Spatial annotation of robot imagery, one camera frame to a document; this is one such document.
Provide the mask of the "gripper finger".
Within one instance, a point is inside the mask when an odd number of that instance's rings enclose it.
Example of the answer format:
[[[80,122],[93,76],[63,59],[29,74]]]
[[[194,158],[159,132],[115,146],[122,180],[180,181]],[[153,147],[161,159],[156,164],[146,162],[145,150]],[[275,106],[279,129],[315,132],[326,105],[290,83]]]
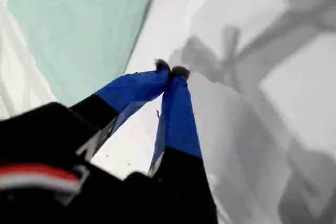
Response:
[[[85,158],[91,160],[129,117],[163,93],[169,79],[169,65],[158,59],[155,70],[120,76],[71,106],[72,111],[99,130],[77,153],[85,153]]]
[[[217,223],[205,173],[187,80],[176,66],[162,98],[152,159],[152,178],[162,189],[164,223]]]

